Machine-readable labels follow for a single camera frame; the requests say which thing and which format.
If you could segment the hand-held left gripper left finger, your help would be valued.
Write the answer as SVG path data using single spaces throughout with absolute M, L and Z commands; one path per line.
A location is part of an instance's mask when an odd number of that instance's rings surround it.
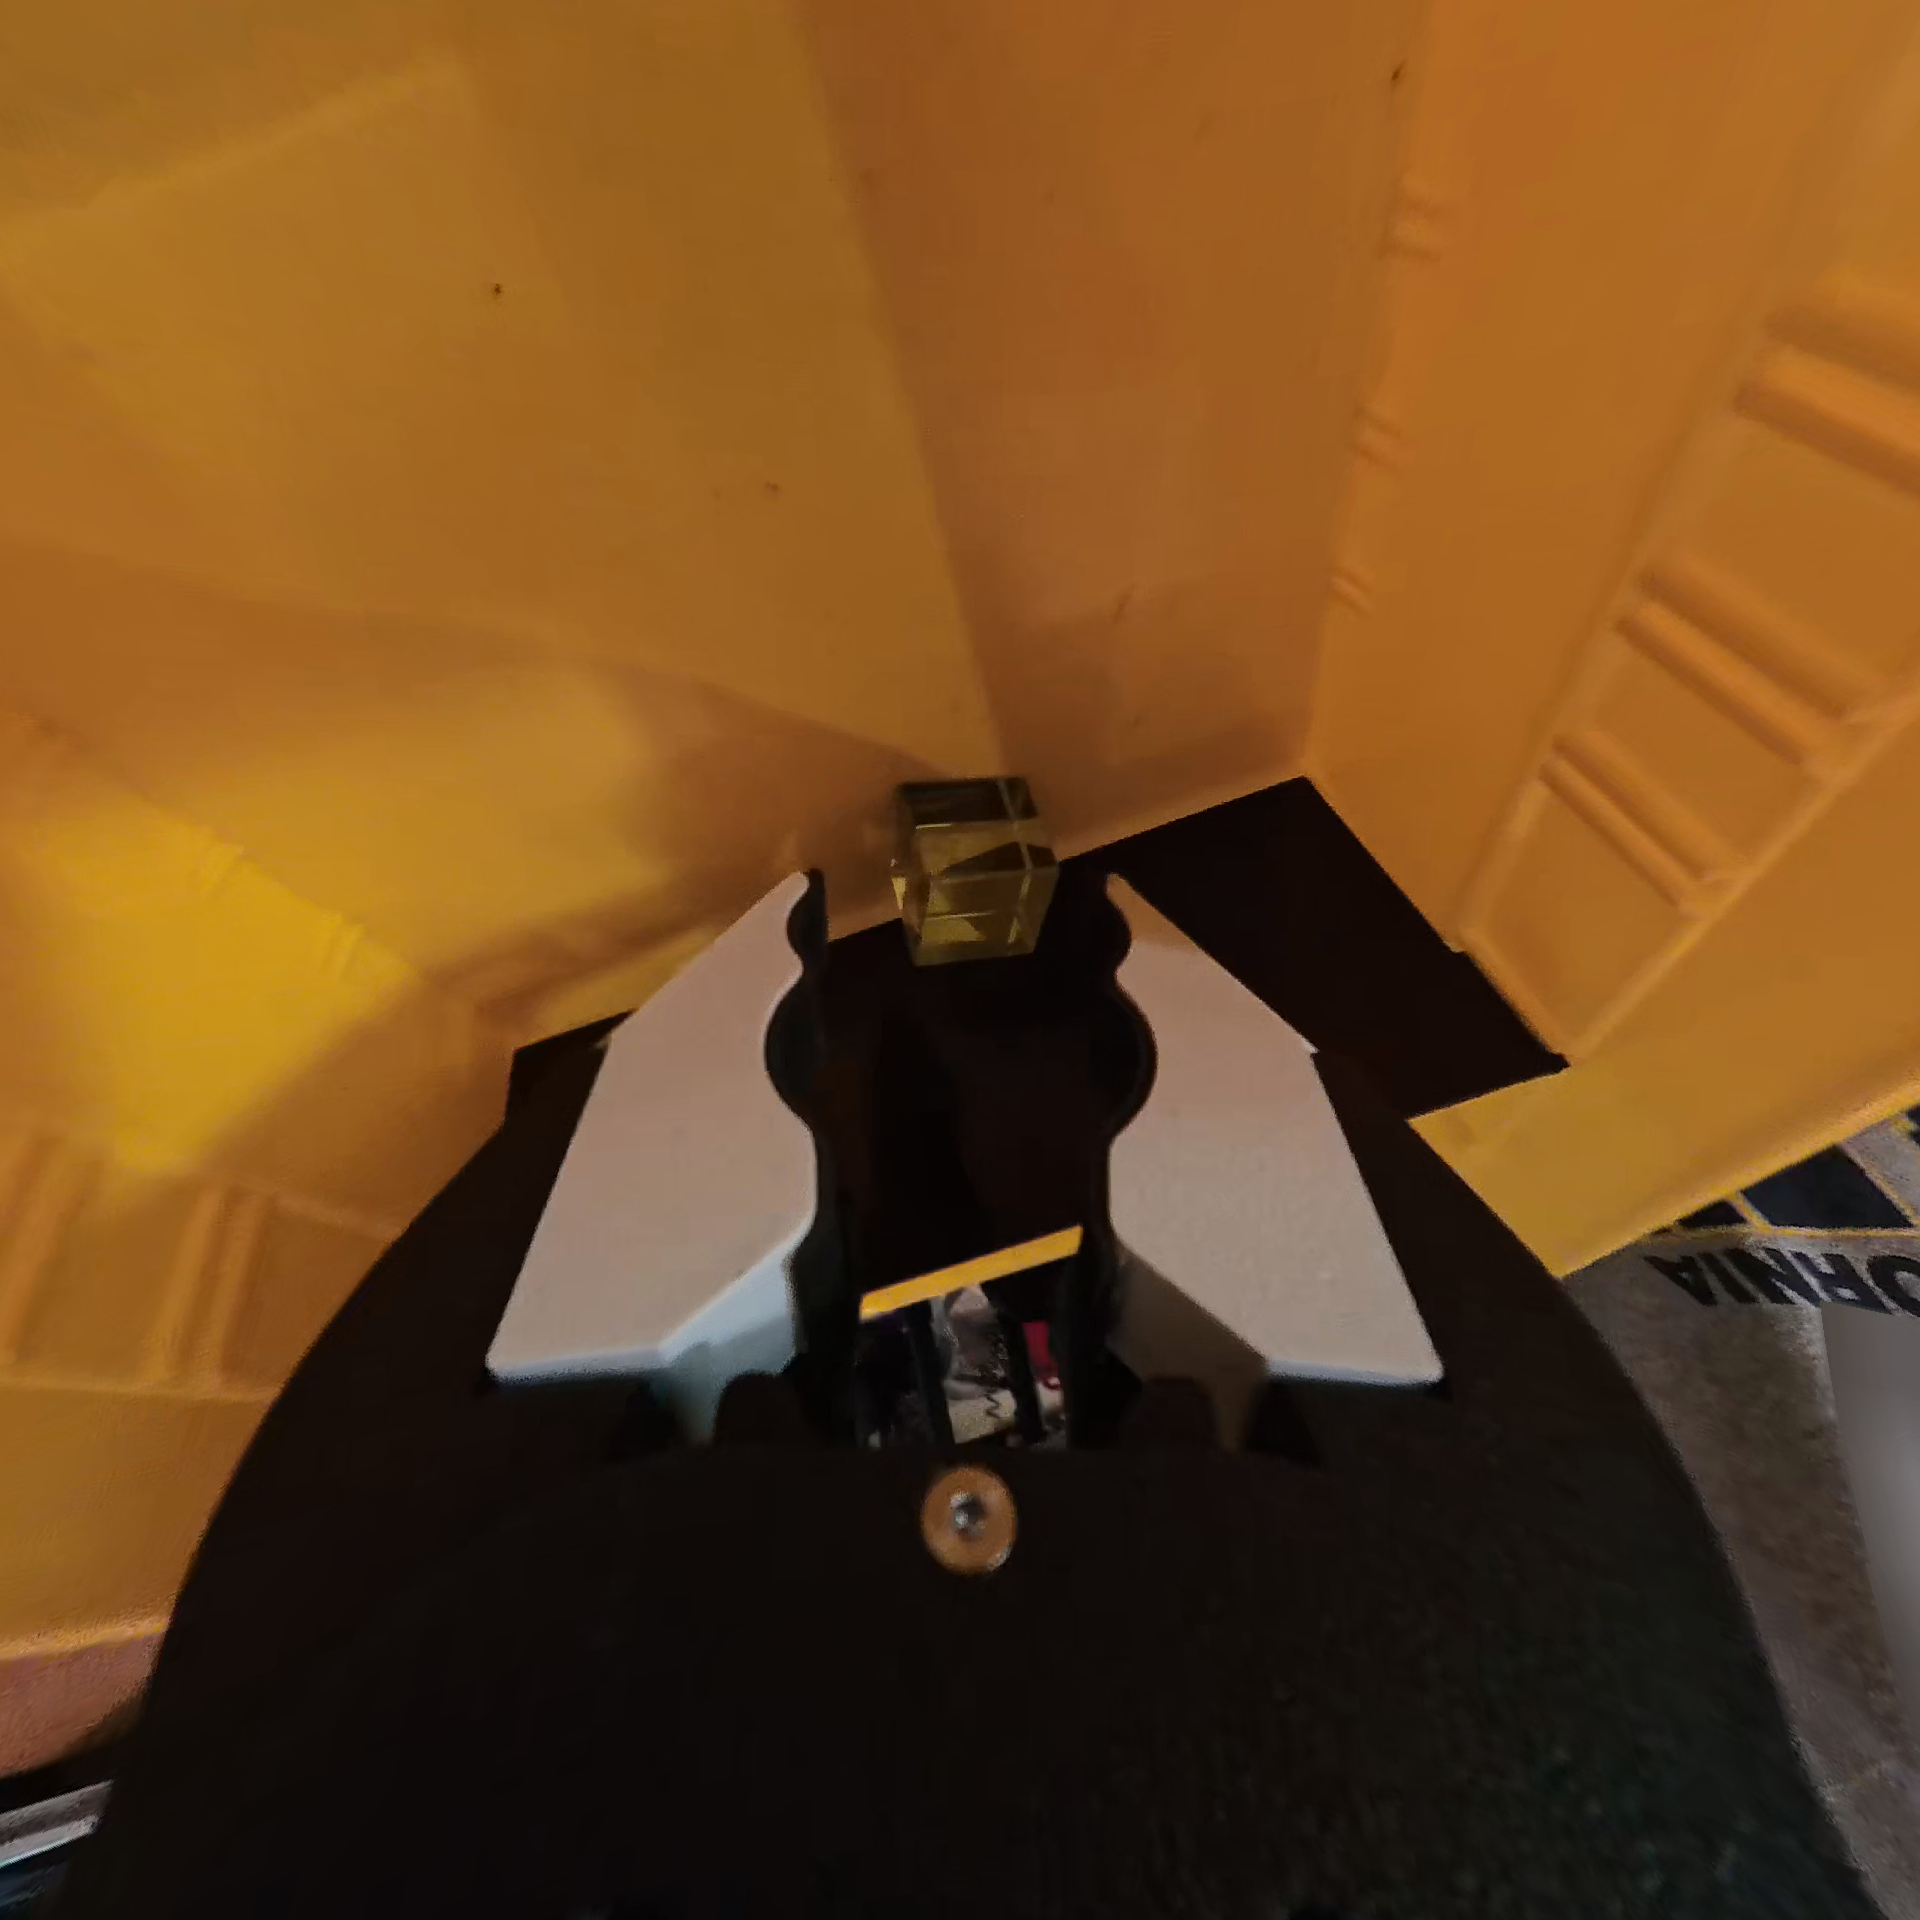
M 847 1192 L 818 1107 L 826 877 L 782 877 L 611 1032 L 487 1349 L 501 1384 L 639 1384 L 704 1447 L 727 1391 L 840 1384 Z

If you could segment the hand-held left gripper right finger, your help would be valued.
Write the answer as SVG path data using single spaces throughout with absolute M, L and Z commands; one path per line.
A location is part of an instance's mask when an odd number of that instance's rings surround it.
M 1151 1042 L 1109 1162 L 1120 1362 L 1203 1388 L 1229 1450 L 1270 1384 L 1437 1384 L 1312 1045 L 1127 880 L 1109 900 L 1128 933 L 1115 983 Z

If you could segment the yellow-green transparent cube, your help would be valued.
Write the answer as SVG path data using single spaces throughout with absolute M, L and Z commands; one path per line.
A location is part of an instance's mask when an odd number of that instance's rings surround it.
M 1028 781 L 903 781 L 893 806 L 892 880 L 909 962 L 934 968 L 1034 952 L 1061 863 Z

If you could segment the yellow plastic bin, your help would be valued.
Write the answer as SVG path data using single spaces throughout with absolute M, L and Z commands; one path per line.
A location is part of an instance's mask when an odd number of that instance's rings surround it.
M 5 5 L 5 1666 L 904 776 L 1308 774 L 1567 1270 L 1916 1092 L 1916 5 Z

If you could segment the person's grey printed sweatshirt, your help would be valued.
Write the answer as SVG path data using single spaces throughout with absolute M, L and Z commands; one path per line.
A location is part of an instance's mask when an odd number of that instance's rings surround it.
M 1918 1111 L 1567 1283 L 1666 1428 L 1884 1915 L 1918 1914 Z

